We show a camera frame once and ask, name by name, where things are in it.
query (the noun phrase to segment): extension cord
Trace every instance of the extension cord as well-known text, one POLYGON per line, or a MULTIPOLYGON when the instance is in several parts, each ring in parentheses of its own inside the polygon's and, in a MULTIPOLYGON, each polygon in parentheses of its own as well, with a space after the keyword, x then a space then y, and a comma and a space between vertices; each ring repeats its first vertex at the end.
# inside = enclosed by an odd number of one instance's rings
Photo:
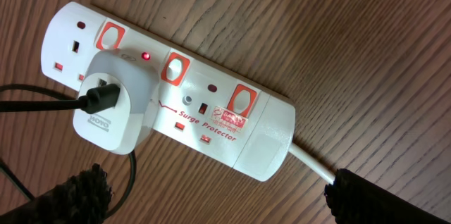
POLYGON ((54 16, 42 72, 80 91, 104 49, 159 73, 149 102, 157 111, 153 129, 260 181, 279 169, 295 129, 289 99, 96 8, 71 2, 54 16))

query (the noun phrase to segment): wood grain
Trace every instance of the wood grain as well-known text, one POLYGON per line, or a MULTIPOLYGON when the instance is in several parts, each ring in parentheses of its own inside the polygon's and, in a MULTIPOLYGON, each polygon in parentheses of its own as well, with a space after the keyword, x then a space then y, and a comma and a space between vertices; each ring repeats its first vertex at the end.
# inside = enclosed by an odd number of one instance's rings
MULTIPOLYGON (((75 96, 40 71, 46 27, 69 1, 291 98, 296 143, 451 221, 451 0, 0 0, 0 84, 75 96)), ((71 116, 0 114, 0 156, 34 194, 97 162, 121 195, 127 157, 80 139, 71 116)), ((325 182, 292 156, 257 182, 154 132, 137 158, 132 194, 107 223, 334 223, 325 182)), ((0 176, 0 213, 24 202, 0 176)))

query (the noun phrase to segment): power outlet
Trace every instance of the power outlet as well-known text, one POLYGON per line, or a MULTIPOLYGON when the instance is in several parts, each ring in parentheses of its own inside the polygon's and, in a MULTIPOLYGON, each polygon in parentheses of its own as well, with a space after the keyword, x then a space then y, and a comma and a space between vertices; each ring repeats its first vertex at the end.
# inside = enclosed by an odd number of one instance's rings
POLYGON ((98 8, 71 2, 54 16, 42 72, 79 91, 102 49, 159 72, 153 129, 260 181, 279 169, 295 129, 289 99, 98 8))

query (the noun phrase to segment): wooden table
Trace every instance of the wooden table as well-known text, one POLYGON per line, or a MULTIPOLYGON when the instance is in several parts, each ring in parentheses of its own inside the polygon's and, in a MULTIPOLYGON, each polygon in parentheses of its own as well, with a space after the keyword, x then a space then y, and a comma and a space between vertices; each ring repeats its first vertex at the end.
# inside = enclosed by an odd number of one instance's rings
MULTIPOLYGON (((92 4, 294 100, 293 139, 451 220, 451 0, 0 0, 0 84, 75 92, 44 77, 40 49, 69 1, 92 4)), ((1 99, 47 100, 8 92, 1 99)), ((0 114, 0 156, 33 194, 93 163, 115 203, 126 156, 78 137, 72 112, 0 114)), ((334 223, 325 182, 289 155, 253 180, 153 132, 130 198, 107 223, 334 223)), ((25 199, 0 176, 0 213, 25 199)))

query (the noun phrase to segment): wooden surface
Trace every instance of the wooden surface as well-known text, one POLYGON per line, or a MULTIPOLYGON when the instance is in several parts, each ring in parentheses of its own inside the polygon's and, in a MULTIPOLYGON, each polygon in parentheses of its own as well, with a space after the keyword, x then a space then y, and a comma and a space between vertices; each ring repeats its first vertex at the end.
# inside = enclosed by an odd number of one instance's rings
MULTIPOLYGON (((46 27, 69 1, 290 97, 297 144, 451 220, 451 0, 0 0, 0 84, 75 96, 40 70, 46 27)), ((100 163, 115 203, 127 157, 80 139, 71 116, 0 114, 0 156, 36 195, 100 163)), ((334 223, 325 182, 291 155, 267 182, 155 132, 137 158, 132 194, 107 223, 334 223)), ((3 176, 0 195, 0 213, 25 202, 3 176)))

